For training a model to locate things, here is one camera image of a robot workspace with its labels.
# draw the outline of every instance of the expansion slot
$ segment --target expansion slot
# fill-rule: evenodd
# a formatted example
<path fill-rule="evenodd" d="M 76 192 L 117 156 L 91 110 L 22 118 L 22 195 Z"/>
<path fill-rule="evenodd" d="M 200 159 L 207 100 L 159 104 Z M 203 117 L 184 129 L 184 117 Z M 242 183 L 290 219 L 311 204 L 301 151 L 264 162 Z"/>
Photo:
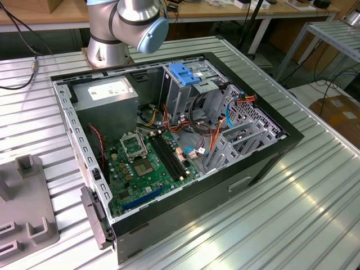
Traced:
<path fill-rule="evenodd" d="M 137 200 L 134 200 L 132 202 L 129 202 L 128 204 L 123 205 L 121 208 L 123 208 L 123 210 L 125 211 L 130 208 L 137 207 L 138 205 L 145 203 L 146 201 L 149 201 L 149 200 L 159 196 L 165 187 L 166 187 L 166 185 L 159 188 L 158 190 L 152 191 L 151 193 L 149 193 L 145 196 L 142 196 L 141 198 L 139 198 Z"/>

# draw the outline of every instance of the ram slot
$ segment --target ram slot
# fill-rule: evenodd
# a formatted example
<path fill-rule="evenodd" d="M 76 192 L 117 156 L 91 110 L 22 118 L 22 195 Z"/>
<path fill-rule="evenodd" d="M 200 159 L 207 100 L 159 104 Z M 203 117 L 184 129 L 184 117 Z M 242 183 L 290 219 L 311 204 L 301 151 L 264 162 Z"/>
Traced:
<path fill-rule="evenodd" d="M 152 137 L 149 141 L 173 180 L 178 181 L 181 177 L 184 178 L 186 176 L 185 170 L 173 155 L 171 149 L 163 138 Z"/>

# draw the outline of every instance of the blue plastic latch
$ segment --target blue plastic latch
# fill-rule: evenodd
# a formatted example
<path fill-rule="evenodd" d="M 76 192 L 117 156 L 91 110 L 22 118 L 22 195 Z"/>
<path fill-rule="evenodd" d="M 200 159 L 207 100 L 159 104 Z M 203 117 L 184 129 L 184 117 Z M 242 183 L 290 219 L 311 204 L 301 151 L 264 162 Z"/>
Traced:
<path fill-rule="evenodd" d="M 190 69 L 182 63 L 170 64 L 169 67 L 184 86 L 190 86 L 200 82 L 200 79 L 195 77 Z"/>

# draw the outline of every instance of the motherboard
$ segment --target motherboard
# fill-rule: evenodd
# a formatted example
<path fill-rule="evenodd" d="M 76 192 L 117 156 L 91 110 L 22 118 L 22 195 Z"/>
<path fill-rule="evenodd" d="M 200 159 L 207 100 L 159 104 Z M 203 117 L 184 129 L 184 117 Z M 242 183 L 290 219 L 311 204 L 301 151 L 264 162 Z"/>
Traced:
<path fill-rule="evenodd" d="M 127 135 L 105 153 L 112 193 L 109 207 L 114 216 L 199 177 L 168 131 L 145 137 L 138 133 Z"/>

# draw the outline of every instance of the red cable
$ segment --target red cable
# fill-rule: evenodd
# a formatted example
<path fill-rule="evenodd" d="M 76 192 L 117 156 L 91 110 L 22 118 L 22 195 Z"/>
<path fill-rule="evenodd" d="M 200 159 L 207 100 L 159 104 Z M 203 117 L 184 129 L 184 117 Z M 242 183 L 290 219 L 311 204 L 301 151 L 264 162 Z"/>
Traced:
<path fill-rule="evenodd" d="M 97 134 L 97 137 L 98 137 L 98 139 L 100 141 L 101 157 L 102 157 L 102 171 L 104 171 L 105 170 L 105 154 L 104 154 L 104 146 L 102 144 L 102 138 L 101 138 L 102 136 L 100 135 L 99 131 L 97 131 L 97 129 L 94 128 L 92 125 L 89 125 L 89 127 L 95 131 L 95 133 Z"/>

